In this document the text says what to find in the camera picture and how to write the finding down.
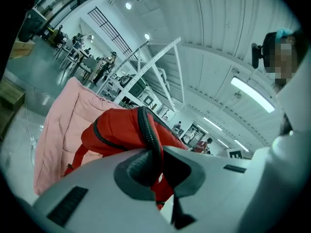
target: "white ceiling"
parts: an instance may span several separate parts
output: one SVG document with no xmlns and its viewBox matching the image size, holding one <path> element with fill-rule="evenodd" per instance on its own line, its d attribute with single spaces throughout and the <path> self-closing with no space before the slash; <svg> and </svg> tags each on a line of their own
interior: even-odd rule
<svg viewBox="0 0 311 233">
<path fill-rule="evenodd" d="M 125 3 L 132 9 L 127 10 Z M 297 29 L 299 24 L 281 0 L 115 0 L 128 22 L 143 38 L 170 42 L 182 38 L 178 46 L 189 108 L 197 122 L 232 148 L 234 139 L 250 150 L 272 143 L 278 135 L 281 109 L 273 90 L 274 80 L 251 67 L 251 44 L 262 44 L 268 32 L 280 28 Z M 248 95 L 235 98 L 231 85 L 238 76 L 255 87 L 276 110 L 267 113 Z M 210 118 L 221 132 L 203 120 Z"/>
</svg>

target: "black slot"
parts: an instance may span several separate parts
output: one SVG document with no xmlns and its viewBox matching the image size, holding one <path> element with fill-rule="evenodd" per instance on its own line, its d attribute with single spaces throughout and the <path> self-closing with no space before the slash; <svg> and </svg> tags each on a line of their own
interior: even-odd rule
<svg viewBox="0 0 311 233">
<path fill-rule="evenodd" d="M 47 218 L 59 226 L 64 227 L 87 191 L 88 189 L 82 187 L 74 187 L 48 214 Z"/>
<path fill-rule="evenodd" d="M 246 168 L 239 167 L 239 166 L 233 166 L 233 165 L 225 165 L 224 169 L 234 171 L 234 172 L 238 172 L 238 173 L 245 173 L 245 171 L 246 171 Z"/>
</svg>

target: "person in red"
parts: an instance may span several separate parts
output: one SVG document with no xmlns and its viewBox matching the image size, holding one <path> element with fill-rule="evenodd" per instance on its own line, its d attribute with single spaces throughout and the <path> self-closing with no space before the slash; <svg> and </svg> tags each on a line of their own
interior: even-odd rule
<svg viewBox="0 0 311 233">
<path fill-rule="evenodd" d="M 202 151 L 204 151 L 206 148 L 207 148 L 207 145 L 208 144 L 211 144 L 213 141 L 212 138 L 209 138 L 207 140 L 203 140 L 202 141 L 199 141 L 194 147 L 193 147 L 193 152 L 196 152 L 196 153 L 201 153 Z"/>
</svg>

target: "black zipper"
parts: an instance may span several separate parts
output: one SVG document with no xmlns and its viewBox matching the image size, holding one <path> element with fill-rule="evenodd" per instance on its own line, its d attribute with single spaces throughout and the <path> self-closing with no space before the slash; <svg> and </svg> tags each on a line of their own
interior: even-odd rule
<svg viewBox="0 0 311 233">
<path fill-rule="evenodd" d="M 98 137 L 98 139 L 100 139 L 102 142 L 104 142 L 105 144 L 107 144 L 107 145 L 109 145 L 109 146 L 111 146 L 111 147 L 113 147 L 113 148 L 122 149 L 122 150 L 124 150 L 124 151 L 127 151 L 128 149 L 125 148 L 124 146 L 115 144 L 115 143 L 113 143 L 113 142 L 110 142 L 110 141 L 108 141 L 107 139 L 105 139 L 105 138 L 102 137 L 102 135 L 99 133 L 99 131 L 98 131 L 98 129 L 97 129 L 97 120 L 98 120 L 98 119 L 96 119 L 95 122 L 94 122 L 93 129 L 94 129 L 94 133 L 96 134 L 96 136 Z"/>
<path fill-rule="evenodd" d="M 161 153 L 160 142 L 158 141 L 157 136 L 154 133 L 150 125 L 150 122 L 148 120 L 148 113 L 150 111 L 151 110 L 146 106 L 142 106 L 138 108 L 138 125 L 147 143 L 147 148 L 152 151 L 153 175 L 150 177 L 151 178 L 150 180 L 151 180 L 151 183 L 154 183 L 157 180 L 158 175 L 161 172 L 162 153 Z"/>
</svg>

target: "desk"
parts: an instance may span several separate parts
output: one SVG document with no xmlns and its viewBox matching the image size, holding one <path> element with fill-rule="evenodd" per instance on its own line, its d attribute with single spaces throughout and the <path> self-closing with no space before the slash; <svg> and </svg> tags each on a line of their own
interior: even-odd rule
<svg viewBox="0 0 311 233">
<path fill-rule="evenodd" d="M 106 62 L 105 60 L 100 60 L 97 65 L 96 65 L 96 68 L 95 70 L 93 71 L 93 73 L 90 75 L 90 77 L 88 78 L 88 80 L 92 80 L 97 72 L 97 70 L 101 67 L 101 65 L 104 66 L 104 62 Z"/>
<path fill-rule="evenodd" d="M 70 73 L 70 76 L 74 75 L 74 73 L 78 69 L 79 65 L 81 64 L 82 60 L 84 58 L 88 58 L 88 54 L 86 52 L 84 52 L 84 50 L 82 50 L 82 49 L 79 50 L 79 54 L 80 54 L 80 57 L 79 57 L 77 63 L 73 66 L 73 69 L 72 69 L 72 71 Z"/>
</svg>

